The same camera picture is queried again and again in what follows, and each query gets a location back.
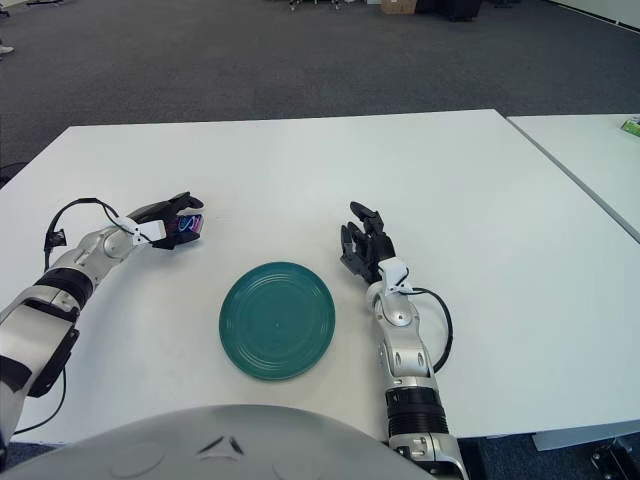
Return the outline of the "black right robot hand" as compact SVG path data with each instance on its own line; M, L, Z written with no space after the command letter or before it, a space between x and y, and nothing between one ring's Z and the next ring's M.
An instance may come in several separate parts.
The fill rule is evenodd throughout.
M353 222L341 226L340 260L352 274L371 285L382 279L379 263L395 257L396 253L378 211L355 201L350 203L350 209L363 228Z

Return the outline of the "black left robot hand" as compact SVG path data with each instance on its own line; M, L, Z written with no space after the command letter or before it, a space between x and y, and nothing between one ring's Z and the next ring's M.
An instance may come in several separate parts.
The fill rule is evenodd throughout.
M163 239L153 241L153 248L173 250L177 245L196 241L203 226L201 213L183 214L185 210L201 210L204 203L184 192L169 200L156 202L134 210L128 217L137 224L162 220L166 232Z

